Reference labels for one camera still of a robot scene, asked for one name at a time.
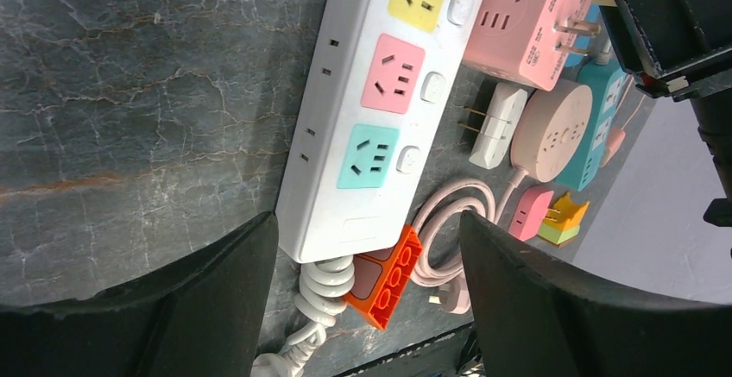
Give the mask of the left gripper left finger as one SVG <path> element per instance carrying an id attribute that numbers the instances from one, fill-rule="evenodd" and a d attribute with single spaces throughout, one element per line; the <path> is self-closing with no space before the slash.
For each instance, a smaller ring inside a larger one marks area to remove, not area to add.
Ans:
<path id="1" fill-rule="evenodd" d="M 278 248 L 263 212 L 88 299 L 1 309 L 4 376 L 247 376 Z"/>

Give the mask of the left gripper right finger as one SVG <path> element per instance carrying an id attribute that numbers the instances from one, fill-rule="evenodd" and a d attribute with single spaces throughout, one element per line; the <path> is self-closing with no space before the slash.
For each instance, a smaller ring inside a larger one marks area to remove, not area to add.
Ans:
<path id="1" fill-rule="evenodd" d="M 728 376 L 731 309 L 625 286 L 473 211 L 459 243 L 490 376 Z"/>

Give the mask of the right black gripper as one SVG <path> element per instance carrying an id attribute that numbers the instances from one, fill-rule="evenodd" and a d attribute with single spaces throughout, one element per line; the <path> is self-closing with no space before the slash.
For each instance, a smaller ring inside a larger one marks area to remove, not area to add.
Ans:
<path id="1" fill-rule="evenodd" d="M 731 0 L 615 0 L 601 13 L 639 91 L 690 101 L 724 190 L 704 221 L 730 226 Z"/>

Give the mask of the pink adapter plug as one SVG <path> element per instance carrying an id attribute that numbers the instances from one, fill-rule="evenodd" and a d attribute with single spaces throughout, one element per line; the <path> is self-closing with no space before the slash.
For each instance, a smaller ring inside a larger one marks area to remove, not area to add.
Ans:
<path id="1" fill-rule="evenodd" d="M 550 209 L 553 194 L 554 190 L 544 185 L 527 188 L 517 205 L 508 233 L 525 242 L 538 234 L 546 215 L 549 215 L 549 221 L 556 221 L 558 212 Z"/>

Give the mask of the pink adapter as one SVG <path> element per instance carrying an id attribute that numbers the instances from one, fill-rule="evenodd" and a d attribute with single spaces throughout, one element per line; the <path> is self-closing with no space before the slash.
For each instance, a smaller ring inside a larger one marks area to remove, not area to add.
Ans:
<path id="1" fill-rule="evenodd" d="M 482 0 L 463 63 L 488 75 L 550 91 L 579 36 L 601 28 L 586 20 L 592 0 Z"/>

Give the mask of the pink round socket with cable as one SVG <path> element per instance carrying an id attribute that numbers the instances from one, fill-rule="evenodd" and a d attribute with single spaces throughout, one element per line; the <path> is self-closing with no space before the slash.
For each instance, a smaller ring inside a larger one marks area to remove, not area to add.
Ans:
<path id="1" fill-rule="evenodd" d="M 587 129 L 592 108 L 588 85 L 561 79 L 552 91 L 536 91 L 528 100 L 510 145 L 513 173 L 500 199 L 475 178 L 457 179 L 435 191 L 423 203 L 412 226 L 423 251 L 410 275 L 417 286 L 437 288 L 429 301 L 443 311 L 462 315 L 470 309 L 470 295 L 460 251 L 438 267 L 429 263 L 431 246 L 443 225 L 454 215 L 472 210 L 498 224 L 515 190 L 525 178 L 548 182 L 566 167 Z"/>

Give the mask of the white long power strip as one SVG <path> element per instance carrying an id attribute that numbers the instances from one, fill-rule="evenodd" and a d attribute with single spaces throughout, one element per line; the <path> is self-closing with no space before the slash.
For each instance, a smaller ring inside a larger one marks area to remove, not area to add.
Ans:
<path id="1" fill-rule="evenodd" d="M 481 0 L 326 0 L 275 214 L 306 324 L 255 376 L 300 376 L 364 276 L 394 248 Z"/>

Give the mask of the blue adapter plug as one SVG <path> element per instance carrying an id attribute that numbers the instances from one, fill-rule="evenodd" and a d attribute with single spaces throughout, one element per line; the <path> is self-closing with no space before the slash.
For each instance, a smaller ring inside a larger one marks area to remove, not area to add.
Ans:
<path id="1" fill-rule="evenodd" d="M 584 20 L 586 22 L 597 22 L 599 13 L 600 13 L 599 6 L 593 3 L 589 7 L 589 10 L 588 10 L 587 14 L 585 15 Z M 588 49 L 590 46 L 591 40 L 592 40 L 592 38 L 589 36 L 580 35 L 574 41 L 574 46 L 577 48 L 580 48 L 580 49 Z M 577 66 L 582 63 L 583 59 L 584 59 L 584 56 L 582 54 L 570 53 L 567 56 L 567 59 L 565 62 L 565 68 Z"/>

